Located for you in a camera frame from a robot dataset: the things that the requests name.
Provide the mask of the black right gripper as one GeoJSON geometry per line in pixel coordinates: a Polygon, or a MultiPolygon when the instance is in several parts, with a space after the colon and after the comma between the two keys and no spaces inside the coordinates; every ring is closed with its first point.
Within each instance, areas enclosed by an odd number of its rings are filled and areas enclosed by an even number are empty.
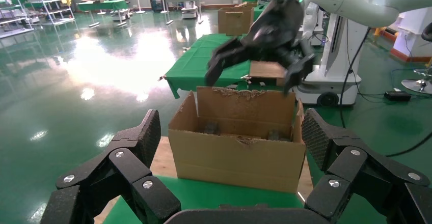
{"type": "Polygon", "coordinates": [[[269,1],[241,41],[233,37],[212,52],[205,74],[207,86],[213,86],[225,69],[251,60],[250,47],[274,49],[276,62],[285,69],[285,94],[312,72],[313,47],[306,38],[295,41],[303,23],[305,0],[269,1]]]}

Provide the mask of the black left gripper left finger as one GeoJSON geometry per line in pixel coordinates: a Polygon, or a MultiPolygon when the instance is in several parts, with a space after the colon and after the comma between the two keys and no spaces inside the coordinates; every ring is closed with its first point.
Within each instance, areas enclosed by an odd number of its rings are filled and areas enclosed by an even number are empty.
{"type": "Polygon", "coordinates": [[[159,113],[149,110],[136,127],[119,131],[102,153],[61,175],[42,223],[93,223],[117,196],[142,223],[164,223],[180,200],[150,170],[161,138],[159,113]]]}

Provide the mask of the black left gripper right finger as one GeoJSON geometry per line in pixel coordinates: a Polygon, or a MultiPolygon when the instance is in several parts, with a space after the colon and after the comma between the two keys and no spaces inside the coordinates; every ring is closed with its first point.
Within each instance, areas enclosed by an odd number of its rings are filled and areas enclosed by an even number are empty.
{"type": "Polygon", "coordinates": [[[304,113],[302,140],[324,172],[305,208],[336,223],[357,194],[387,223],[431,223],[427,176],[368,147],[348,129],[328,124],[315,109],[304,113]]]}

